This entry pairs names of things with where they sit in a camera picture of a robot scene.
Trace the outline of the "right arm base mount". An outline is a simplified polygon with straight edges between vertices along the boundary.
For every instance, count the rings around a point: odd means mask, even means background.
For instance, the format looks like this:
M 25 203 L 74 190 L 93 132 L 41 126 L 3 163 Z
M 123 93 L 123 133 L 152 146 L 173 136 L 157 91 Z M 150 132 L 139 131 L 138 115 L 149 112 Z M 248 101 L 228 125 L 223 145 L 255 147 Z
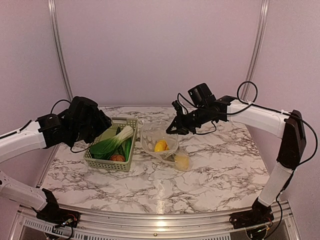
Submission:
M 250 210 L 232 213 L 229 222 L 234 229 L 241 229 L 272 222 L 274 219 L 271 206 L 262 204 L 257 197 Z

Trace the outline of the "orange yellow mango toy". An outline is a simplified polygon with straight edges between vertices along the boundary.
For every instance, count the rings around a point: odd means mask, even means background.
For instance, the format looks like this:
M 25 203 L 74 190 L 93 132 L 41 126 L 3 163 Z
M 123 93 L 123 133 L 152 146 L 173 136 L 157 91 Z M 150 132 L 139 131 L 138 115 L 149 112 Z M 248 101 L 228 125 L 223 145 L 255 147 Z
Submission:
M 154 152 L 163 152 L 163 151 L 168 151 L 168 143 L 166 140 L 159 140 L 155 146 L 154 146 Z

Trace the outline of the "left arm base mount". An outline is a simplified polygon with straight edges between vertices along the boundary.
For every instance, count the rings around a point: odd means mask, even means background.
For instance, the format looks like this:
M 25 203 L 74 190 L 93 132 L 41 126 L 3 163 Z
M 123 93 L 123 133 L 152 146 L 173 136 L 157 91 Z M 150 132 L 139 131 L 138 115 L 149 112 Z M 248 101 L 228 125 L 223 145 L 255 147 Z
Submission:
M 45 195 L 46 204 L 41 210 L 35 210 L 36 217 L 61 227 L 69 225 L 76 228 L 80 213 L 78 211 L 60 208 L 54 194 L 50 190 L 43 188 L 42 191 Z

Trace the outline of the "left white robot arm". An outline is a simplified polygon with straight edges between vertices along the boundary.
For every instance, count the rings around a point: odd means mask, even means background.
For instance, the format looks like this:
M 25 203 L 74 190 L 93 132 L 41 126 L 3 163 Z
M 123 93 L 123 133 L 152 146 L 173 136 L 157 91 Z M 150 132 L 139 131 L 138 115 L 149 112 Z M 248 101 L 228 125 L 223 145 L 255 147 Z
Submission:
M 75 115 L 67 112 L 48 114 L 2 135 L 0 161 L 5 162 L 24 153 L 48 149 L 61 143 L 70 148 L 78 141 L 90 144 L 111 125 L 112 120 L 99 109 Z M 26 185 L 4 172 L 0 173 L 0 195 L 37 211 L 43 210 L 53 223 L 63 219 L 63 211 L 55 205 L 56 199 L 50 191 Z

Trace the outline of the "clear zip top bag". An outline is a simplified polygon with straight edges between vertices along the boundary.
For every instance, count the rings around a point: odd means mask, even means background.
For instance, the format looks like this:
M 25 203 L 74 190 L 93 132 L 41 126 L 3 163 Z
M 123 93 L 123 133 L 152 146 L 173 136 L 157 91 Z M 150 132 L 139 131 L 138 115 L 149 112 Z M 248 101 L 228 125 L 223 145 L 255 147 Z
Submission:
M 169 125 L 166 120 L 145 122 L 140 130 L 141 146 L 147 154 L 178 171 L 186 172 L 191 167 L 191 160 L 180 148 L 178 135 L 166 132 Z

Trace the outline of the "yellow lemon toy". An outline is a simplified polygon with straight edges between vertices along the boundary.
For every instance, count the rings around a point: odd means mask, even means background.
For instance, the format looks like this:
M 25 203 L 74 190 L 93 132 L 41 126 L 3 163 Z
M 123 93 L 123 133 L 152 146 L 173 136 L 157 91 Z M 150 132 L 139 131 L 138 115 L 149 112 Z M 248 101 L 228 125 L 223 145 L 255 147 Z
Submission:
M 190 168 L 190 158 L 187 155 L 176 154 L 174 157 L 175 168 L 179 171 L 187 171 Z

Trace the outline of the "green bok choy toy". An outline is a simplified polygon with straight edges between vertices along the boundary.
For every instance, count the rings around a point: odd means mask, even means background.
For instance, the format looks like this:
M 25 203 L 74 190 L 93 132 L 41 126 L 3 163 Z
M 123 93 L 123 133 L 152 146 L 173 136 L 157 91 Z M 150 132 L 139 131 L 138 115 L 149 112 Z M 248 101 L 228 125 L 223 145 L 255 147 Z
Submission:
M 131 138 L 134 130 L 131 126 L 125 126 L 118 135 L 99 141 L 89 148 L 91 156 L 95 159 L 109 160 L 116 152 L 120 144 Z

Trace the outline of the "green perforated plastic basket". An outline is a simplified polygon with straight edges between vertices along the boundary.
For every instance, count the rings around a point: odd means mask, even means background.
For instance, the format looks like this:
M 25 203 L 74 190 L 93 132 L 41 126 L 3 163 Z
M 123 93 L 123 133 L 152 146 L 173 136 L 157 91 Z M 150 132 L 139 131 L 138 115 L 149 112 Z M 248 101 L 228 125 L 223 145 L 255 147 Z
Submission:
M 114 117 L 111 127 L 98 136 L 83 155 L 92 168 L 128 172 L 131 167 L 138 120 Z

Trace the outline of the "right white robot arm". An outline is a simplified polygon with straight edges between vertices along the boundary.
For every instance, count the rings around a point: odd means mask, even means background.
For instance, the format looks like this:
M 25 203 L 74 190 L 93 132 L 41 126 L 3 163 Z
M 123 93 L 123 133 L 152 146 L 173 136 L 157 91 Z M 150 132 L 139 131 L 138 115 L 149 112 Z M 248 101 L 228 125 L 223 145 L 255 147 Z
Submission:
M 249 127 L 251 135 L 261 133 L 268 143 L 262 146 L 262 138 L 254 136 L 258 141 L 259 150 L 273 150 L 274 164 L 268 160 L 264 163 L 270 173 L 265 187 L 257 197 L 258 205 L 248 212 L 247 219 L 258 224 L 267 216 L 266 207 L 273 203 L 290 183 L 295 170 L 301 165 L 306 147 L 305 123 L 299 111 L 291 112 L 258 106 L 253 102 L 243 102 L 233 96 L 198 97 L 193 104 L 194 110 L 185 111 L 183 105 L 175 100 L 172 102 L 176 115 L 167 128 L 167 134 L 197 134 L 197 130 L 208 122 L 231 122 Z

